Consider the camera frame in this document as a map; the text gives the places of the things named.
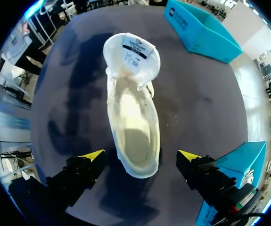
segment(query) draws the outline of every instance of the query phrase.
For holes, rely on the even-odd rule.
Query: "shoe label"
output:
[[[137,69],[141,60],[147,59],[155,46],[136,35],[127,33],[123,40],[123,48],[126,49],[124,61],[131,69]]]

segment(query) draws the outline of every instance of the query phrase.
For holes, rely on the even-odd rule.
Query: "shoe insole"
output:
[[[153,146],[150,142],[150,127],[146,117],[149,114],[147,100],[143,91],[137,90],[137,84],[120,78],[116,84],[116,102],[119,103],[118,119],[124,151],[128,159],[137,167],[149,164]]]

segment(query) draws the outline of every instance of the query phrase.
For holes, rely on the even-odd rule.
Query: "shoe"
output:
[[[117,156],[126,172],[148,178],[158,170],[160,135],[152,80],[160,70],[155,46],[120,33],[104,44],[107,112]]]

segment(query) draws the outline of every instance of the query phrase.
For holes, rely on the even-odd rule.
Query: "dark gray mat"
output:
[[[32,106],[32,144],[42,180],[71,155],[106,149],[109,165],[68,213],[96,225],[194,225],[202,198],[175,167],[178,149],[219,158],[247,140],[246,112],[229,65],[191,54],[161,7],[107,7],[75,17],[44,63]],[[158,173],[135,179],[117,159],[107,117],[104,42],[134,33],[161,56],[153,81],[161,134]]]

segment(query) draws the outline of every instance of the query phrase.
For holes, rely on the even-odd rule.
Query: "blue cardboard box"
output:
[[[266,144],[266,141],[245,142],[231,153],[218,159],[216,166],[228,177],[237,179],[237,188],[240,188],[245,174],[250,170],[254,170],[252,185],[257,187],[265,162]],[[211,221],[216,213],[214,207],[203,201],[196,220],[196,226],[211,226]]]
[[[221,22],[199,8],[169,0],[164,15],[190,52],[227,64],[243,52]]]

